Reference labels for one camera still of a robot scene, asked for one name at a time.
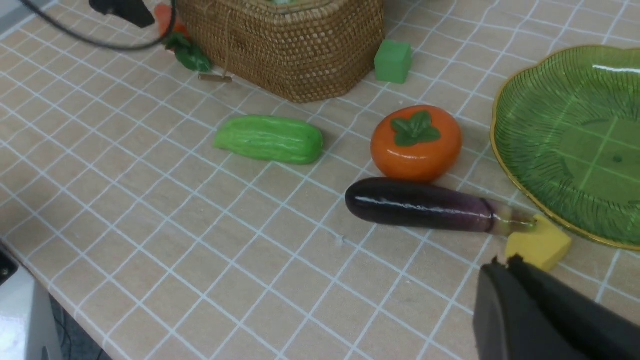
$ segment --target orange persimmon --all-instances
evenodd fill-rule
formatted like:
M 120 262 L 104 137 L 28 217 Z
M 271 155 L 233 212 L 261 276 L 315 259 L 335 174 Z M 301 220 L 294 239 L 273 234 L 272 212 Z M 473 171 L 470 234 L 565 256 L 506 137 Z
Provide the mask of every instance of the orange persimmon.
M 154 16 L 156 18 L 156 22 L 158 24 L 158 33 L 160 36 L 166 33 L 166 30 L 169 28 L 169 23 L 171 23 L 171 6 L 167 4 L 158 4 L 154 8 Z M 189 33 L 187 32 L 187 27 L 184 25 L 180 17 L 178 16 L 175 19 L 175 24 L 173 25 L 173 32 L 175 33 L 183 33 L 184 37 L 189 40 Z
M 430 182 L 443 176 L 462 149 L 460 126 L 435 106 L 418 105 L 387 116 L 371 138 L 371 157 L 386 177 Z

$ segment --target wicker basket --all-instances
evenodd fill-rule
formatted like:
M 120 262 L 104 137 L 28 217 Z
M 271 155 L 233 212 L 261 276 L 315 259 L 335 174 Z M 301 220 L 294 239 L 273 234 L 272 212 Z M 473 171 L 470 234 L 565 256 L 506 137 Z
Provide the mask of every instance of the wicker basket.
M 177 9 L 215 64 L 292 102 L 348 93 L 385 36 L 383 0 L 179 0 Z

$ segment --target yellow block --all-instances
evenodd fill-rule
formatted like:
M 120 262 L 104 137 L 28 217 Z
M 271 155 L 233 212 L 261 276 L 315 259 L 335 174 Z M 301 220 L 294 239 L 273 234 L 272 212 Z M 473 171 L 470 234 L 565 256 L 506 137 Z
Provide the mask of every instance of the yellow block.
M 505 255 L 518 254 L 541 270 L 549 271 L 569 251 L 571 238 L 542 215 L 535 215 L 536 229 L 531 233 L 513 233 L 507 240 Z

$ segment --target green block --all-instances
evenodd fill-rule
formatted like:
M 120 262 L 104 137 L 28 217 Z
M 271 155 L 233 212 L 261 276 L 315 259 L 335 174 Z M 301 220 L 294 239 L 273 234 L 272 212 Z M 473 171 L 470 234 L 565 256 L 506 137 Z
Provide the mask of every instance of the green block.
M 376 80 L 404 84 L 411 69 L 411 44 L 382 41 L 375 59 Z

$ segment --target green glass plate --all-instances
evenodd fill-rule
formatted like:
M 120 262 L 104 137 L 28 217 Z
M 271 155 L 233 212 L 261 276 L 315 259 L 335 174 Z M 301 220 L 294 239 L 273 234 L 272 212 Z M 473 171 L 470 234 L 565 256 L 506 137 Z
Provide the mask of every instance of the green glass plate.
M 495 101 L 491 143 L 550 218 L 640 250 L 640 49 L 574 47 L 513 76 Z

